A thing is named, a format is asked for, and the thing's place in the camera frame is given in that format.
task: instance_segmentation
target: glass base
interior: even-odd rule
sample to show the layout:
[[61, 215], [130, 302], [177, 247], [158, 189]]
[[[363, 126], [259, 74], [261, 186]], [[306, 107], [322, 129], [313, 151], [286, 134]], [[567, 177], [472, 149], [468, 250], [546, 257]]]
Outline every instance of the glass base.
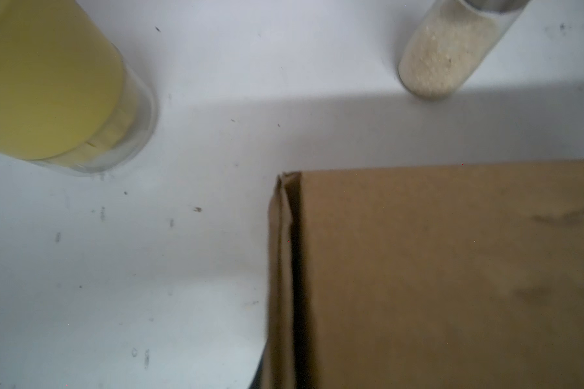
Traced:
[[29, 162], [67, 174], [91, 175], [133, 158], [154, 132], [157, 107], [153, 94], [125, 62], [124, 69], [117, 107], [97, 133], [61, 155]]

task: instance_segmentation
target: yellow juice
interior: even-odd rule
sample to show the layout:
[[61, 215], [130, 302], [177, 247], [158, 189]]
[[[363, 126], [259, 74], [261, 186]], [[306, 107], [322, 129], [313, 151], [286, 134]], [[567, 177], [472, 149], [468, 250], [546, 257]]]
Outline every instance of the yellow juice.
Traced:
[[108, 151], [138, 105], [122, 58], [74, 0], [0, 0], [0, 152], [72, 164]]

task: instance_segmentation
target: white surface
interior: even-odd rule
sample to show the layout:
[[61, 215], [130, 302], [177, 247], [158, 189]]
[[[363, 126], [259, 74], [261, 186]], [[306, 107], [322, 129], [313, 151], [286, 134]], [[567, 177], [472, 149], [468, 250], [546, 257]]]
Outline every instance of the white surface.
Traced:
[[81, 4], [161, 116], [95, 178], [0, 155], [0, 388], [246, 388], [281, 171], [584, 158], [584, 0], [533, 0], [432, 104], [394, 72], [429, 0]]

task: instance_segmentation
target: glass of yellow liquid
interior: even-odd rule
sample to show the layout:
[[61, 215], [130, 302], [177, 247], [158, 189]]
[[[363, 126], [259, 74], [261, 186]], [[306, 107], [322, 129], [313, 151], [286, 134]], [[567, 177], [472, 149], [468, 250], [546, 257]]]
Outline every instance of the glass of yellow liquid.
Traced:
[[155, 122], [152, 93], [75, 0], [0, 0], [0, 153], [94, 174]]

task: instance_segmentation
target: brown cardboard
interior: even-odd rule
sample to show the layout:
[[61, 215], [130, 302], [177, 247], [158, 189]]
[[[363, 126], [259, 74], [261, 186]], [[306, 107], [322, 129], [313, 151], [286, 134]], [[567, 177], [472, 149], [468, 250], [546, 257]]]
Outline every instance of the brown cardboard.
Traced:
[[584, 161], [303, 172], [263, 388], [584, 388]]

